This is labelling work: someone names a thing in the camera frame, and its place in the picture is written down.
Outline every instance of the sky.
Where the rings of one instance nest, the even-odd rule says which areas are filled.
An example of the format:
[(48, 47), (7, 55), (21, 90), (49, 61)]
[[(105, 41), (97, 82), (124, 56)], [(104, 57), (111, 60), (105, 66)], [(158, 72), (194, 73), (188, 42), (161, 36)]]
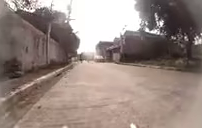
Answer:
[[(50, 5), (51, 0), (43, 0)], [(54, 0), (54, 9), (67, 12), (70, 0)], [(78, 52), (94, 52), (99, 41), (113, 41), (123, 28), (138, 30), (140, 19), (135, 0), (73, 0), (71, 25), (79, 36)]]

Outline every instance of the white wall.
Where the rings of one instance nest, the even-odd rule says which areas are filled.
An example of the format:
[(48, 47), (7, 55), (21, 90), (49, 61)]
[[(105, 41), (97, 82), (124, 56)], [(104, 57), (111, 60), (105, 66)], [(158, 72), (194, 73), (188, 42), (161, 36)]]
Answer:
[[(22, 63), (23, 71), (46, 65), (46, 35), (10, 11), (0, 0), (0, 70), (12, 58)], [(64, 49), (50, 40), (49, 59), (66, 62)]]

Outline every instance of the building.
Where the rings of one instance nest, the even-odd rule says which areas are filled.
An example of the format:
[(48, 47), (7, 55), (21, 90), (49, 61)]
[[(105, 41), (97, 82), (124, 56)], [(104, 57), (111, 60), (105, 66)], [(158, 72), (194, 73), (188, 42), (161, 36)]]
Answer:
[(100, 41), (96, 45), (96, 54), (102, 56), (106, 61), (111, 60), (111, 54), (107, 51), (107, 48), (111, 47), (114, 42), (111, 41)]
[(107, 48), (113, 61), (138, 61), (157, 58), (168, 52), (167, 40), (144, 31), (126, 31)]

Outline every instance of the street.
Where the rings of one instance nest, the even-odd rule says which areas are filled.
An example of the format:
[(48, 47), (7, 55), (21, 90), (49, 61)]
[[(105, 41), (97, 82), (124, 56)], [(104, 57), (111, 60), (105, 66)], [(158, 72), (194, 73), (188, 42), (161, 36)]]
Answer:
[(200, 128), (202, 75), (82, 63), (15, 128)]

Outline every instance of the person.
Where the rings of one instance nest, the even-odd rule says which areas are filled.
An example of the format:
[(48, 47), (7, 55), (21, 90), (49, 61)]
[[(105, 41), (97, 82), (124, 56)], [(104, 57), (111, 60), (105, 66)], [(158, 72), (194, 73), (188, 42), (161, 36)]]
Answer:
[(81, 63), (83, 61), (82, 57), (83, 57), (83, 54), (81, 53), (80, 56), (79, 56), (79, 60), (81, 61)]

